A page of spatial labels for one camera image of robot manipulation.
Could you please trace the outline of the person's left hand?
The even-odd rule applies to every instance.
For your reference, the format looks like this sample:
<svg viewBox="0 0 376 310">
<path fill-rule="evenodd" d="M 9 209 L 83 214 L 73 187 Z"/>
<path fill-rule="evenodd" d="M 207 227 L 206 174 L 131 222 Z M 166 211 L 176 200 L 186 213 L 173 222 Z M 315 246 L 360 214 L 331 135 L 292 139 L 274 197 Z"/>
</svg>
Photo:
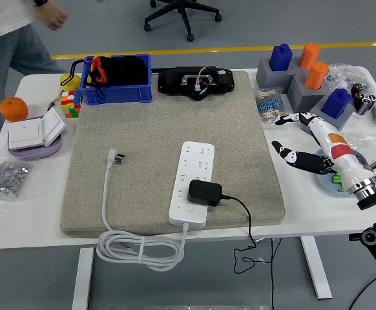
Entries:
<svg viewBox="0 0 376 310">
<path fill-rule="evenodd" d="M 37 16 L 45 26 L 53 31 L 62 28 L 68 18 L 67 13 L 54 1 L 48 1 L 38 7 Z"/>
</svg>

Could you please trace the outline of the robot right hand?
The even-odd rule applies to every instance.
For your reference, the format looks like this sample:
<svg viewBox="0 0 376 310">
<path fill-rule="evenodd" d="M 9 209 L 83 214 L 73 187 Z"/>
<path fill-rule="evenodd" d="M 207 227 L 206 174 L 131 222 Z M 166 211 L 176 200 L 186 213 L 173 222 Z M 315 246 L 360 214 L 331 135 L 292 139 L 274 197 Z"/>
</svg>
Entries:
<svg viewBox="0 0 376 310">
<path fill-rule="evenodd" d="M 273 141 L 277 153 L 288 165 L 315 174 L 325 175 L 331 171 L 338 172 L 342 179 L 342 188 L 362 200 L 376 193 L 376 174 L 361 164 L 348 142 L 332 124 L 310 112 L 293 113 L 280 116 L 275 125 L 287 122 L 300 122 L 306 126 L 323 155 L 294 151 Z"/>
</svg>

